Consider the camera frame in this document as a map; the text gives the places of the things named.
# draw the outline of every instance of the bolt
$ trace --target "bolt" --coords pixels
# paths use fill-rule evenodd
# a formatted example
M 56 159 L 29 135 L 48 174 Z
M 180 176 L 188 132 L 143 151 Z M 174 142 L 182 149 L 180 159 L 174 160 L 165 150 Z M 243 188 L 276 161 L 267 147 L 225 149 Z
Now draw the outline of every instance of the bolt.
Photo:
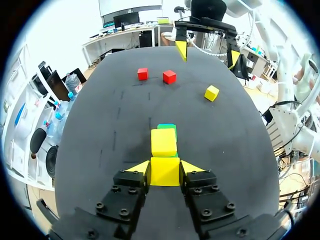
M 130 187 L 128 190 L 129 194 L 134 195 L 137 194 L 137 190 L 134 187 Z
M 86 232 L 86 237 L 88 239 L 97 239 L 98 238 L 98 234 L 95 230 L 93 229 L 89 229 L 87 232 Z
M 126 218 L 129 216 L 129 211 L 126 208 L 122 208 L 119 212 L 120 217 Z
M 232 211 L 236 208 L 235 204 L 232 202 L 229 202 L 225 207 L 227 210 L 230 210 L 230 211 Z
M 210 209 L 204 209 L 201 211 L 202 218 L 209 218 L 212 215 L 212 211 Z
M 202 189 L 197 187 L 197 188 L 195 188 L 195 189 L 193 190 L 193 192 L 194 192 L 195 194 L 199 195 L 200 193 L 202 193 Z
M 120 188 L 119 186 L 117 186 L 117 185 L 113 185 L 111 189 L 112 189 L 112 191 L 115 192 L 115 193 L 121 191 L 121 188 Z
M 104 210 L 104 208 L 105 208 L 105 205 L 104 205 L 102 202 L 98 202 L 98 203 L 95 205 L 95 209 L 96 209 L 97 211 L 102 212 L 102 211 Z
M 245 228 L 240 228 L 240 229 L 236 232 L 236 234 L 237 234 L 237 236 L 238 236 L 239 238 L 244 238 L 245 236 L 248 235 L 248 233 L 249 233 L 249 231 L 248 231 L 247 229 L 245 229 Z
M 219 186 L 218 185 L 212 185 L 211 189 L 214 191 L 219 191 Z

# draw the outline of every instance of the black table surface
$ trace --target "black table surface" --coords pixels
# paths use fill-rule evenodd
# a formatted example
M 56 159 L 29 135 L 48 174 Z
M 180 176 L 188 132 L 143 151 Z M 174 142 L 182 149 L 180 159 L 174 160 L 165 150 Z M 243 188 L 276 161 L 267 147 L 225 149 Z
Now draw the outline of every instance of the black table surface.
M 137 78 L 148 68 L 149 79 Z M 163 83 L 163 72 L 177 74 Z M 204 98 L 209 85 L 220 92 Z M 148 47 L 106 57 L 77 97 L 55 169 L 58 214 L 95 204 L 121 169 L 150 160 L 151 129 L 174 123 L 181 160 L 211 169 L 235 214 L 257 217 L 278 209 L 278 168 L 267 130 L 249 95 L 218 58 L 188 48 Z M 198 239 L 179 187 L 151 186 L 132 239 Z

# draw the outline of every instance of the computer monitor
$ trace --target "computer monitor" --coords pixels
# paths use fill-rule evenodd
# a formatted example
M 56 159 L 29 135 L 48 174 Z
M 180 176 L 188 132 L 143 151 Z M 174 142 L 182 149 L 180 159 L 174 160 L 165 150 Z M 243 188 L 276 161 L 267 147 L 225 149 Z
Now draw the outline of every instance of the computer monitor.
M 113 17 L 113 21 L 114 21 L 115 28 L 120 28 L 121 22 L 124 22 L 124 25 L 136 24 L 140 22 L 139 13 L 132 12 L 132 13 L 115 16 Z

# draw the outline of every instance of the red cube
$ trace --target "red cube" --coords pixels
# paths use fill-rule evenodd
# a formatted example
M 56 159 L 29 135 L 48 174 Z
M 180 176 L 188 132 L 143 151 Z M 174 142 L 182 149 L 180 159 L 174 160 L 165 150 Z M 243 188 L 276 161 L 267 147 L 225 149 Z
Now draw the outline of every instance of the red cube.
M 171 70 L 163 73 L 163 81 L 166 84 L 173 84 L 177 80 L 177 74 Z
M 138 69 L 138 79 L 139 81 L 144 81 L 148 79 L 148 68 Z

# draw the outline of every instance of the yellow cube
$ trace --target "yellow cube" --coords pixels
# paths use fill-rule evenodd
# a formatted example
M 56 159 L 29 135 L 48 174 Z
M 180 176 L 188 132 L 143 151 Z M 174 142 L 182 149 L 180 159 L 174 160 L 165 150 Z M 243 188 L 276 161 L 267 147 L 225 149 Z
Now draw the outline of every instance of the yellow cube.
M 154 157 L 174 157 L 177 153 L 175 129 L 152 129 L 151 152 Z
M 219 89 L 210 85 L 206 91 L 205 91 L 205 94 L 204 94 L 204 97 L 206 99 L 208 99 L 209 101 L 213 102 L 217 96 L 218 96 L 218 93 L 219 93 Z
M 150 185 L 165 187 L 179 186 L 179 164 L 179 157 L 152 157 Z

